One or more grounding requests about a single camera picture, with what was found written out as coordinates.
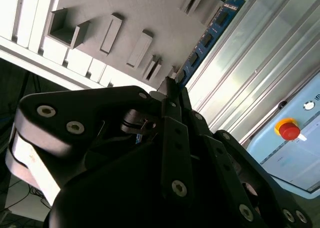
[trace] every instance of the silver bolt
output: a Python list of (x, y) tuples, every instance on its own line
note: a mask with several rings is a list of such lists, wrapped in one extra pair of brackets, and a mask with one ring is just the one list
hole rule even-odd
[(226, 138), (227, 140), (230, 140), (230, 136), (227, 133), (223, 133), (222, 134), (224, 136), (224, 138)]
[(139, 96), (142, 97), (142, 98), (144, 98), (144, 99), (147, 98), (147, 96), (146, 96), (144, 93), (139, 93)]
[(52, 116), (55, 116), (56, 114), (55, 109), (48, 105), (41, 105), (36, 109), (36, 111), (38, 112), (39, 115), (45, 118), (50, 118)]
[(241, 205), (239, 205), (239, 210), (240, 210), (241, 214), (244, 216), (244, 218), (246, 218), (246, 220), (253, 221), (254, 214), (248, 208), (248, 206), (246, 206), (245, 204), (241, 204)]
[(70, 121), (66, 124), (66, 129), (71, 134), (82, 134), (85, 131), (85, 127), (77, 121)]
[(296, 210), (295, 213), (303, 223), (307, 223), (308, 222), (307, 218), (299, 210)]
[(294, 216), (287, 209), (283, 209), (283, 213), (290, 222), (293, 223), (295, 221)]
[(195, 116), (196, 116), (196, 118), (199, 119), (199, 120), (202, 120), (202, 119), (203, 119), (202, 116), (201, 116), (200, 114), (198, 114), (198, 113), (196, 113)]
[(172, 190), (180, 197), (185, 197), (187, 195), (187, 188), (180, 180), (172, 182)]

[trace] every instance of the black cable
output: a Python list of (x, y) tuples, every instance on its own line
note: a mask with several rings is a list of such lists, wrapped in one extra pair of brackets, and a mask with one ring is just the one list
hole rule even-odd
[(41, 85), (40, 85), (40, 80), (39, 80), (39, 76), (38, 75), (36, 75), (36, 81), (37, 81), (37, 84), (38, 84), (39, 93), (41, 93)]
[(16, 203), (14, 203), (14, 204), (12, 204), (12, 205), (9, 205), (8, 207), (6, 207), (6, 208), (4, 208), (4, 209), (0, 210), (0, 213), (1, 213), (1, 212), (3, 212), (3, 211), (5, 211), (6, 209), (11, 208), (12, 206), (14, 206), (14, 205), (16, 205), (16, 204), (18, 204), (18, 203), (20, 203), (20, 202), (21, 202), (21, 201), (23, 201), (25, 198), (27, 198), (27, 196), (28, 196), (29, 194), (30, 194), (30, 187), (29, 187), (28, 194), (26, 194), (26, 196), (25, 196), (25, 197), (23, 197), (21, 200), (17, 201)]
[[(14, 186), (15, 184), (21, 182), (21, 181), (22, 181), (22, 180), (19, 180), (19, 181), (17, 181), (16, 183), (13, 183), (12, 185), (10, 185), (10, 186), (8, 187), (8, 189), (11, 188), (12, 186)], [(0, 191), (0, 194), (6, 193), (6, 192), (7, 192), (6, 190), (3, 190), (3, 191)]]
[(30, 185), (29, 185), (29, 188), (30, 188), (30, 194), (40, 197), (40, 198), (41, 198), (40, 202), (41, 202), (45, 207), (47, 207), (48, 209), (51, 209), (51, 208), (45, 203), (45, 201), (47, 202), (47, 199), (46, 199), (45, 195), (42, 193), (41, 190), (38, 190), (38, 189), (35, 188), (35, 187), (31, 187)]
[(47, 204), (45, 203), (45, 198), (42, 198), (40, 201), (45, 207), (47, 207), (48, 209), (51, 209), (51, 207), (47, 206)]
[(38, 87), (36, 84), (36, 76), (34, 74), (32, 75), (32, 81), (33, 81), (34, 92), (38, 93), (39, 91), (38, 91)]

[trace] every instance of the control panel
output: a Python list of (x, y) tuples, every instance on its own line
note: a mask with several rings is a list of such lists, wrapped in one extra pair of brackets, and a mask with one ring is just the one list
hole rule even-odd
[(253, 138), (247, 151), (286, 190), (320, 195), (320, 73)]

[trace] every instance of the blue circuit board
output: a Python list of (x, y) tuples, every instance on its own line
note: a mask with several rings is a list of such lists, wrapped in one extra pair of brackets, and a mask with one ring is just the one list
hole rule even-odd
[(235, 18), (245, 0), (226, 0), (176, 76), (182, 89)]

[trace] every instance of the red emergency stop button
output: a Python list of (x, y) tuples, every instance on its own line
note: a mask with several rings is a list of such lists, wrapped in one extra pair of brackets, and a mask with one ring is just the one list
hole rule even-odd
[(294, 140), (300, 135), (300, 129), (294, 123), (288, 122), (280, 126), (279, 133), (285, 140)]

